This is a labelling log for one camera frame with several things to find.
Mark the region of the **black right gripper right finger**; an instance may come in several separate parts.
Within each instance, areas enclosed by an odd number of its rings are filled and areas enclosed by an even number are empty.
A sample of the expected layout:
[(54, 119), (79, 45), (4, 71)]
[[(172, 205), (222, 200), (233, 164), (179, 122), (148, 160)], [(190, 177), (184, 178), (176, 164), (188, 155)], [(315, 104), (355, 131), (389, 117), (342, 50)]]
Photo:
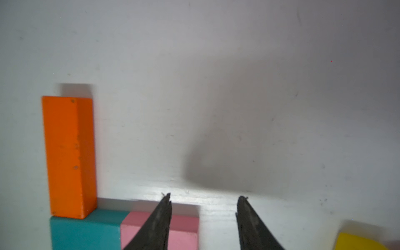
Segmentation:
[(251, 206), (247, 197), (239, 197), (235, 215), (241, 250), (284, 250)]

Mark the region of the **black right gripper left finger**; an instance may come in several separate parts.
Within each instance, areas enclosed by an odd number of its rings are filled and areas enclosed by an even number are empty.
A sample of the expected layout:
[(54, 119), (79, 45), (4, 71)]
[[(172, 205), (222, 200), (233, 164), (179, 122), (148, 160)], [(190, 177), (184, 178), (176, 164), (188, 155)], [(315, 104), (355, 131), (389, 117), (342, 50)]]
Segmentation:
[(167, 250), (172, 202), (167, 193), (124, 250)]

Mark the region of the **light pink wooden block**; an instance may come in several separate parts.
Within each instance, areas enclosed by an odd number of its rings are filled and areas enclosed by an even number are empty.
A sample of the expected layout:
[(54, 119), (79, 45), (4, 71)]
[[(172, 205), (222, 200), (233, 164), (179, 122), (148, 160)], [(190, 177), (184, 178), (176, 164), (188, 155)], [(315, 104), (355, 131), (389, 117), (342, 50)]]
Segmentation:
[[(123, 220), (121, 228), (121, 248), (124, 249), (134, 238), (151, 213), (132, 211)], [(199, 248), (199, 218), (173, 215), (169, 230), (169, 250), (197, 250)]]

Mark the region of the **teal wooden block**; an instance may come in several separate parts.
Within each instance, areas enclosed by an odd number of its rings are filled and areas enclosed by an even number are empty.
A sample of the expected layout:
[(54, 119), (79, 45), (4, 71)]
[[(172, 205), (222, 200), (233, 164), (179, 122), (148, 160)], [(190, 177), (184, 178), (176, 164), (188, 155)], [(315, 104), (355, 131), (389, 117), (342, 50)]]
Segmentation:
[(127, 211), (96, 209), (84, 219), (51, 217), (54, 250), (120, 250)]

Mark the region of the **orange wooden block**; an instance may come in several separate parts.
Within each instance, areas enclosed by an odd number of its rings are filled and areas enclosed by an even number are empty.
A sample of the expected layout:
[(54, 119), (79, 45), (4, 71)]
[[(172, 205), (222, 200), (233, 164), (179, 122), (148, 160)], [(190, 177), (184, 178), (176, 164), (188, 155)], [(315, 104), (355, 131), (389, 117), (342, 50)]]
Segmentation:
[(84, 219), (97, 207), (93, 101), (43, 96), (51, 214)]

